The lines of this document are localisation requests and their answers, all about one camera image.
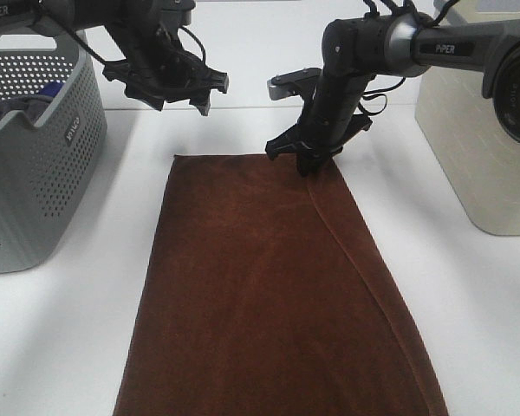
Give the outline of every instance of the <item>microfiber cloth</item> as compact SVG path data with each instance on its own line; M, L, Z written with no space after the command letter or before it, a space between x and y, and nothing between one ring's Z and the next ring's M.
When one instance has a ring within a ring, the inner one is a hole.
M114 415L447 415L332 161L176 158Z

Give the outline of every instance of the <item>white tabletop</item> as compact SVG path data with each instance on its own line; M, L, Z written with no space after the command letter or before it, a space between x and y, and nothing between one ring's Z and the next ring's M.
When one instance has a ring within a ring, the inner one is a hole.
M248 6L259 11L268 3L274 2ZM285 10L314 7L313 0L277 3ZM262 32L252 12L250 24L243 23L238 13L249 13L245 6L198 8L225 7L237 45L244 43L241 30ZM351 10L356 16L360 9ZM323 7L315 13L322 16L319 29L337 17ZM289 11L284 16L294 20ZM306 17L295 17L299 22L285 32L291 37L293 27L305 24ZM207 118L179 106L124 110L130 101L99 78L106 107L117 109L107 111L107 144L79 209L48 261L0 275L0 416L109 416L173 155L261 153L266 140L295 122L300 108L273 107L265 79L274 69L319 62L273 52L266 68L251 61L246 74L236 61L239 48L224 51L208 41L227 32L216 34L214 22L200 26L200 19L197 10L196 32L211 65L231 71L235 96L214 94ZM265 37L275 38L269 31ZM413 117L416 87L405 86L406 98L336 161L418 325L451 416L517 416L520 237L493 237L465 215Z

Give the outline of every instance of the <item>beige container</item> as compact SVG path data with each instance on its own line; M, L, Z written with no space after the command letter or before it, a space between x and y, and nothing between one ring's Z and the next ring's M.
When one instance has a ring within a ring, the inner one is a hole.
M477 12L476 0L453 10L453 24L459 18L468 23L520 18L520 11ZM416 120L471 221L491 234L520 236L520 144L499 125L492 100L482 97L482 81L480 73L430 69L421 83Z

